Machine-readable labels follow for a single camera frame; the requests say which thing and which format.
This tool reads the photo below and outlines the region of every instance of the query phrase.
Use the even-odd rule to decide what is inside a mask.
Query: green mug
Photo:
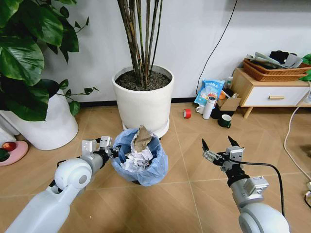
[[[227,115],[227,114],[223,114],[222,117],[220,119],[218,119],[218,124],[221,127],[225,127],[225,128],[230,128],[231,127],[231,116]]]

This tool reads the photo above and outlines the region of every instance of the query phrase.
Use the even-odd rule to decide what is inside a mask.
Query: white drawer
[[[296,106],[308,90],[297,86],[255,86],[243,106]]]

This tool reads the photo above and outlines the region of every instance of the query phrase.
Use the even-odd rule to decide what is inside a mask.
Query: white wall
[[[197,79],[218,42],[234,0],[164,0],[155,64],[176,78],[173,98],[195,97]],[[44,78],[69,79],[72,92],[96,86],[100,92],[79,101],[115,100],[111,77],[131,65],[129,48],[116,0],[78,0],[68,7],[70,20],[90,25],[78,34],[80,52],[45,51]],[[238,0],[229,27],[209,60],[204,79],[231,75],[246,54],[269,55],[285,50],[304,56],[311,52],[311,2],[309,0]]]

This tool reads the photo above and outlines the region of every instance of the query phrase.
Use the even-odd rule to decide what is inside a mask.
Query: black baseboard
[[[191,103],[194,102],[195,97],[187,98],[172,98],[172,103]],[[93,102],[80,102],[82,108],[85,107],[99,107],[99,106],[116,106],[117,101],[93,101]]]

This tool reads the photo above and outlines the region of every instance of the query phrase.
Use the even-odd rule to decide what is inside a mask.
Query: pink plate
[[[15,143],[16,143],[16,148],[12,150],[11,152],[9,152],[10,157],[7,160],[0,162],[0,166],[7,166],[10,164],[13,164],[17,162],[18,160],[20,160],[22,157],[24,157],[24,155],[27,153],[28,151],[27,142],[16,141]]]

